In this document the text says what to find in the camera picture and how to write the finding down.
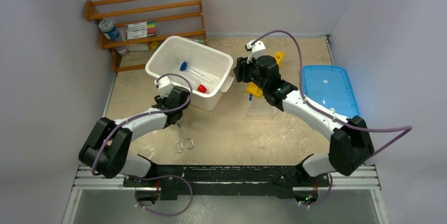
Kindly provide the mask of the yellow test tube rack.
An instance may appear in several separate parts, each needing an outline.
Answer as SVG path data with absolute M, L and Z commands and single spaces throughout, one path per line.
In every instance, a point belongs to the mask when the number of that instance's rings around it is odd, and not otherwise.
M 281 51 L 276 52 L 274 55 L 274 58 L 279 68 L 281 68 L 282 66 L 281 61 L 283 60 L 284 56 L 285 54 Z M 255 97 L 258 99 L 260 99 L 263 95 L 262 90 L 259 87 L 257 87 L 254 83 L 249 83 L 249 85 L 245 89 L 245 92 L 250 94 L 252 98 Z

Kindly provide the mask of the red cap wash bottle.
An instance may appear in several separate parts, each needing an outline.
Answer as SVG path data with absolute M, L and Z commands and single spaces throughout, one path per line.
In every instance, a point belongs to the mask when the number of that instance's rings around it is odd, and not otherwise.
M 207 93 L 207 88 L 206 88 L 206 86 L 203 85 L 203 84 L 201 83 L 201 81 L 198 80 L 197 78 L 194 78 L 194 77 L 192 77 L 192 78 L 188 78 L 188 81 L 189 81 L 189 83 L 191 84 L 192 88 L 193 88 L 195 91 L 198 91 L 198 92 L 200 92 L 200 93 Z

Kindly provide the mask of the blue cap glass tube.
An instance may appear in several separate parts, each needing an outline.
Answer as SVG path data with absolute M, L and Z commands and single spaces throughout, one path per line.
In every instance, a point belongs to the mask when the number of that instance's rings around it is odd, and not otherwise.
M 190 67 L 186 61 L 181 63 L 180 71 L 182 71 L 182 72 L 185 72 L 185 71 L 191 72 L 191 73 L 197 75 L 198 77 L 202 78 L 206 82 L 212 83 L 212 80 L 208 79 L 204 74 L 202 74 L 199 71 L 197 71 L 197 70 L 193 69 L 192 67 Z

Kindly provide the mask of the white plastic bin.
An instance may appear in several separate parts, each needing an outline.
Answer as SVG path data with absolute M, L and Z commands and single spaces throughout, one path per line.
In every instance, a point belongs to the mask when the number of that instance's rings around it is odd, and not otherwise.
M 208 83 L 197 75 L 180 71 L 180 65 L 186 61 L 190 67 L 204 74 L 212 83 Z M 197 78 L 207 88 L 207 93 L 193 89 L 191 104 L 205 111 L 212 111 L 222 95 L 231 87 L 234 77 L 230 70 L 233 58 L 219 50 L 194 42 L 190 39 L 171 36 L 167 38 L 153 53 L 145 65 L 147 74 L 156 79 L 169 73 L 169 79 L 174 85 L 188 88 L 187 83 L 175 74 L 188 78 Z

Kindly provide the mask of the metal crucible tongs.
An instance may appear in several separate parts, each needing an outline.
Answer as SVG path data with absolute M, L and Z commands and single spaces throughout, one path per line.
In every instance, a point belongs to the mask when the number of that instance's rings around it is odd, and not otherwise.
M 176 153 L 182 153 L 184 148 L 188 150 L 194 149 L 193 139 L 185 137 L 181 121 L 179 120 L 176 125 L 178 130 L 178 141 L 174 144 Z

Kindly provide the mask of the blue plastic lid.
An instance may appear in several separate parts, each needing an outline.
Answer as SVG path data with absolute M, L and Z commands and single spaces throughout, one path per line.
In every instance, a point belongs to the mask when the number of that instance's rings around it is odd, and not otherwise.
M 340 66 L 304 66 L 303 90 L 310 99 L 333 112 L 348 118 L 360 115 L 348 74 Z

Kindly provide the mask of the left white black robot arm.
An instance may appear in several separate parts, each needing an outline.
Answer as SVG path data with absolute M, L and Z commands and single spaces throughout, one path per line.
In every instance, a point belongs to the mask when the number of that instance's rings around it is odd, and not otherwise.
M 100 118 L 94 125 L 78 159 L 91 167 L 94 176 L 107 179 L 118 174 L 137 177 L 145 187 L 157 181 L 157 172 L 151 169 L 152 162 L 140 155 L 129 153 L 132 141 L 152 132 L 165 129 L 182 118 L 183 110 L 191 100 L 190 91 L 175 86 L 162 97 L 157 95 L 155 105 L 143 113 L 125 119 Z

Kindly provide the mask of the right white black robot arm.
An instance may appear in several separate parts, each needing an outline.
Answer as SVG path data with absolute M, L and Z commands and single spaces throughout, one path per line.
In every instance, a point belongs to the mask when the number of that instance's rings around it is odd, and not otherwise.
M 266 102 L 294 115 L 317 130 L 329 141 L 329 151 L 311 154 L 298 166 L 297 181 L 307 186 L 321 174 L 338 172 L 350 176 L 374 153 L 366 122 L 359 116 L 348 118 L 329 110 L 301 94 L 298 87 L 283 80 L 274 57 L 263 55 L 252 62 L 237 58 L 234 74 L 237 82 L 259 87 Z

